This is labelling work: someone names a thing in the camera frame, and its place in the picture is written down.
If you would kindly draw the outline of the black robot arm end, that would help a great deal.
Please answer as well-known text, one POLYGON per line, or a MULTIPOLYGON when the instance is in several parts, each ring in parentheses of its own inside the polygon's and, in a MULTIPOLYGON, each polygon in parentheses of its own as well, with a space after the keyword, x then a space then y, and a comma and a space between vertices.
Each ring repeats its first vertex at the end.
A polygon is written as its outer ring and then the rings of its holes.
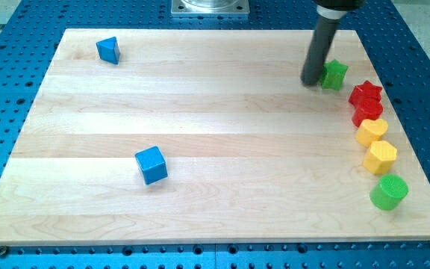
POLYGON ((317 13, 326 19, 341 19, 347 12, 363 7, 367 0, 314 0, 317 13))

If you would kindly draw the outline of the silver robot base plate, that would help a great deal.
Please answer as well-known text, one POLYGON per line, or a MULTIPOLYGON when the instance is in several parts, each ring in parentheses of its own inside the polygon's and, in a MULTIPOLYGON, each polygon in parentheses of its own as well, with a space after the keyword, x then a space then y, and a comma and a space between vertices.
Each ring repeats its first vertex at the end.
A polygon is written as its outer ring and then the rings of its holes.
POLYGON ((172 17, 215 17, 250 14, 248 0, 172 0, 172 17))

